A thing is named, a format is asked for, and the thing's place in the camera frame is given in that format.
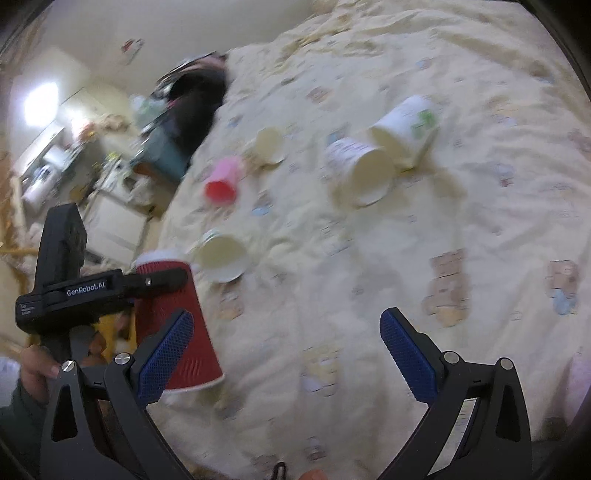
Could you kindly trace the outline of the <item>left hand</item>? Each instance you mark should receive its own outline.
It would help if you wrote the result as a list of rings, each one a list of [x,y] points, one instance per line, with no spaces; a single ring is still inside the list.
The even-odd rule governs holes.
[[[109,349],[110,340],[97,330],[88,345],[88,356],[80,365],[83,367],[105,365],[104,352]],[[49,380],[55,380],[61,371],[61,363],[39,345],[30,345],[21,351],[20,381],[26,392],[38,403],[45,405],[49,400]]]

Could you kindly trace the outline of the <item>right hand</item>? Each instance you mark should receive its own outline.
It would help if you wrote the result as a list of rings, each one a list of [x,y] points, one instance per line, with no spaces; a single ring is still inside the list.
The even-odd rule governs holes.
[[[321,469],[312,469],[301,474],[298,480],[329,480],[329,477]]]

